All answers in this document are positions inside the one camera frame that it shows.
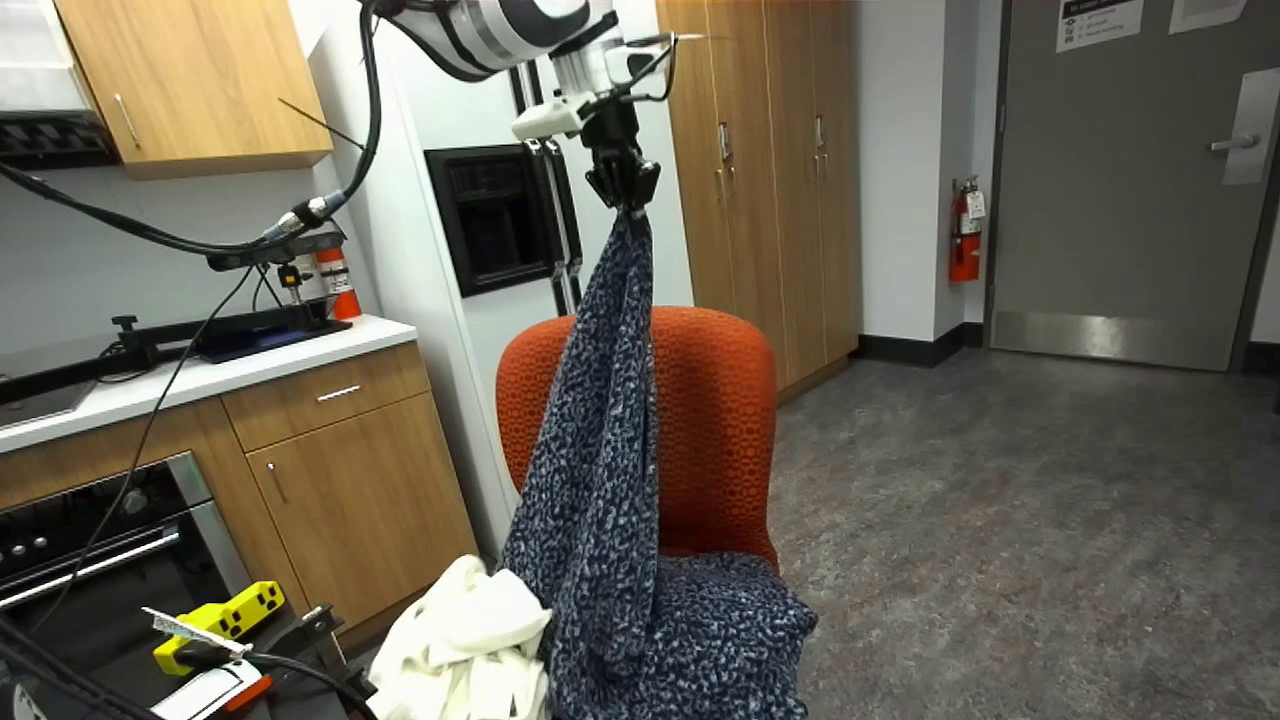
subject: orange chair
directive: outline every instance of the orange chair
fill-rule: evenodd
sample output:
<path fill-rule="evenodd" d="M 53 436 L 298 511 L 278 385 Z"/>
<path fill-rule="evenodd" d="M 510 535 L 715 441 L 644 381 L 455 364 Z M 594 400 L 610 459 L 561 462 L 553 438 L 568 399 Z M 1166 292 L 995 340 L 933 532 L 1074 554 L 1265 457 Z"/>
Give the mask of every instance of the orange chair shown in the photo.
<path fill-rule="evenodd" d="M 516 336 L 498 365 L 498 427 L 525 484 L 573 318 Z M 778 569 L 767 528 L 777 391 L 773 352 L 750 323 L 701 307 L 654 307 L 658 518 L 663 555 L 732 551 Z"/>

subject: yellow power strip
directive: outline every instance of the yellow power strip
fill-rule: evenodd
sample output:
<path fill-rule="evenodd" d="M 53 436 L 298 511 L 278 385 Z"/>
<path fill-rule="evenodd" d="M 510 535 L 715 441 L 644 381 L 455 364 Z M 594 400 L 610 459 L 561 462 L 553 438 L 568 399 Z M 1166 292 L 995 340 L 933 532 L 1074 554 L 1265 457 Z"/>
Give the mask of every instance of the yellow power strip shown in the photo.
<path fill-rule="evenodd" d="M 280 585 L 274 580 L 260 580 L 227 602 L 206 602 L 191 612 L 178 615 L 178 620 L 227 639 L 237 639 L 282 605 L 284 593 L 280 592 Z M 173 659 L 178 648 L 188 642 L 191 641 L 187 638 L 170 635 L 164 644 L 151 651 L 165 674 L 183 676 L 191 673 L 191 667 Z"/>

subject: gray door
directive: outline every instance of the gray door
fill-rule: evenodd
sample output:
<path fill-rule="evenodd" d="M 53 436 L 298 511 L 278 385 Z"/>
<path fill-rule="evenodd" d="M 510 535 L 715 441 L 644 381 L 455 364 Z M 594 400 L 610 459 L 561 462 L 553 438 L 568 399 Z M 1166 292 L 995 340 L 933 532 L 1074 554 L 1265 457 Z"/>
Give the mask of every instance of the gray door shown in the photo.
<path fill-rule="evenodd" d="M 1225 370 L 1275 146 L 1280 0 L 1178 35 L 1174 0 L 1144 0 L 1137 35 L 1057 53 L 1060 13 L 1126 4 L 1011 3 L 992 346 Z"/>

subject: oven handle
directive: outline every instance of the oven handle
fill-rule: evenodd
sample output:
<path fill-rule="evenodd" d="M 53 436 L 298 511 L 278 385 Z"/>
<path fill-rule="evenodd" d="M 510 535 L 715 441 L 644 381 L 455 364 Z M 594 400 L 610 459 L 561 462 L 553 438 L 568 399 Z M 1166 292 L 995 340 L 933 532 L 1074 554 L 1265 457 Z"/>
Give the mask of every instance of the oven handle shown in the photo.
<path fill-rule="evenodd" d="M 86 566 L 81 568 L 81 571 L 78 574 L 74 574 L 76 579 L 88 578 L 88 577 L 96 575 L 96 574 L 99 574 L 99 573 L 101 573 L 104 570 L 110 570 L 111 568 L 115 568 L 116 565 L 123 565 L 123 564 L 125 564 L 125 562 L 128 562 L 131 560 L 142 557 L 143 555 L 150 555 L 150 553 L 152 553 L 152 552 L 155 552 L 157 550 L 169 547 L 170 544 L 174 544 L 174 543 L 177 543 L 180 539 L 182 539 L 182 533 L 178 532 L 178 528 L 166 528 L 165 533 L 159 539 L 154 539 L 154 541 L 151 541 L 148 543 L 140 544 L 138 547 L 134 547 L 132 550 L 127 550 L 127 551 L 124 551 L 124 552 L 122 552 L 119 555 L 113 555 L 111 557 L 108 557 L 106 560 L 99 560 L 97 562 L 93 562 L 92 565 L 86 565 Z M 45 593 L 52 592 L 52 591 L 55 591 L 55 589 L 58 589 L 58 588 L 60 588 L 60 587 L 70 583 L 72 582 L 72 577 L 73 577 L 73 573 L 67 573 L 65 575 L 60 575 L 58 578 L 54 578 L 52 580 L 41 583 L 41 584 L 38 584 L 38 585 L 36 585 L 33 588 L 27 588 L 27 589 L 19 592 L 19 593 L 14 593 L 14 594 L 12 594 L 9 597 L 0 598 L 0 610 L 4 610 L 6 607 L 12 607 L 12 606 L 22 603 L 22 602 L 26 602 L 26 601 L 28 601 L 28 600 L 31 600 L 33 597 L 40 597 L 40 596 L 42 596 Z"/>

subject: door frame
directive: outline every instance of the door frame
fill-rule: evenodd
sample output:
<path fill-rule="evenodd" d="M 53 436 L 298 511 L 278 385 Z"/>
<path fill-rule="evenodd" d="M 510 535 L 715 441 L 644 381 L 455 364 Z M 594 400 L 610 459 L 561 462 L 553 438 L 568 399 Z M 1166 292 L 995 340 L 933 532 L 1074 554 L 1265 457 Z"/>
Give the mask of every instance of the door frame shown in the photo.
<path fill-rule="evenodd" d="M 996 245 L 1000 241 L 1000 176 L 1005 159 L 1005 100 L 1009 87 L 1009 37 L 1012 32 L 1009 17 L 1012 12 L 1014 0 L 1002 0 L 1000 8 L 1000 69 L 996 81 L 996 138 L 995 151 L 991 160 L 991 211 L 987 219 L 987 249 L 983 272 L 987 273 L 983 281 L 982 302 L 982 346 L 991 347 L 992 314 L 996 306 Z M 1249 272 L 1244 281 L 1244 297 L 1240 302 L 1240 314 L 1235 324 L 1235 338 L 1231 342 L 1231 360 L 1226 368 L 1228 373 L 1239 373 L 1244 366 L 1244 354 L 1249 346 L 1249 336 L 1253 333 L 1253 322 L 1258 313 L 1258 299 L 1262 295 L 1262 281 L 1266 278 L 1267 258 L 1271 251 L 1272 231 L 1275 229 L 1276 215 L 1280 213 L 1280 132 L 1276 133 L 1271 149 L 1271 173 L 1267 177 L 1267 188 L 1262 200 L 1262 214 L 1258 218 L 1258 229 L 1253 240 L 1253 254 L 1249 259 Z"/>

